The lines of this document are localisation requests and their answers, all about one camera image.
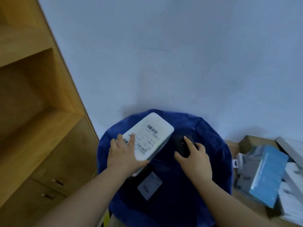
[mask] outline drawer handle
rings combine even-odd
[[[50,200],[54,199],[53,197],[51,197],[50,195],[47,195],[45,193],[41,194],[41,196],[45,197],[45,198],[48,198]]]
[[[60,185],[60,186],[63,186],[63,185],[64,185],[62,182],[60,182],[60,181],[58,181],[58,180],[56,180],[56,179],[53,179],[52,181],[55,182],[55,183],[57,183],[57,184]]]

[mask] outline blue trash bag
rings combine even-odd
[[[98,173],[107,167],[111,139],[124,134],[148,114],[155,112],[175,131],[189,134],[206,148],[212,169],[212,179],[227,193],[232,189],[232,156],[228,146],[217,132],[202,118],[178,112],[151,109],[130,115],[121,120],[101,137],[98,147]],[[170,138],[167,144],[150,161],[149,167],[163,182],[152,197],[146,201],[136,188],[138,184],[128,179],[111,200],[108,209],[128,227],[159,226],[213,226],[212,215],[203,199],[174,159],[176,146]]]

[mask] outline cabinet door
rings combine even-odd
[[[82,118],[31,177],[69,196],[91,180],[97,168],[97,148],[98,142]]]
[[[27,179],[0,208],[1,227],[32,226],[65,199],[62,194]]]

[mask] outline person's left hand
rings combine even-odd
[[[126,177],[130,177],[136,170],[145,167],[149,161],[138,161],[134,156],[135,134],[132,133],[128,145],[123,141],[123,136],[118,134],[117,140],[111,140],[111,147],[107,158],[107,168],[114,168]]]

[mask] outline wooden floor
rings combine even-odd
[[[235,159],[236,154],[240,152],[239,144],[231,142],[231,141],[226,141],[226,143],[229,146],[229,150],[230,150],[230,152],[232,154],[232,158]],[[234,180],[235,180],[236,175],[237,175],[237,172],[234,169]],[[233,197],[235,197],[236,199],[238,199],[240,202],[242,202],[244,205],[246,205],[247,207],[249,207],[250,209],[252,209],[255,213],[257,213],[260,216],[265,217],[265,218],[268,219],[265,206],[263,206],[263,205],[261,205],[259,203],[256,203],[256,202],[254,202],[252,200],[249,200],[248,198],[246,198],[245,196],[243,196],[242,194],[240,194],[239,192],[237,192],[234,188],[233,188],[233,191],[232,191],[232,195],[233,195]],[[275,223],[277,226],[283,226],[283,227],[296,227],[296,226],[299,226],[299,225],[290,223],[288,221],[285,221],[285,220],[283,220],[283,219],[281,219],[279,217],[273,218],[273,219],[271,219],[271,221],[273,223]],[[112,215],[112,217],[110,218],[109,223],[106,224],[106,225],[104,225],[104,227],[126,227],[126,226],[123,225],[121,222],[119,222],[118,219],[116,219],[114,217],[114,215]]]

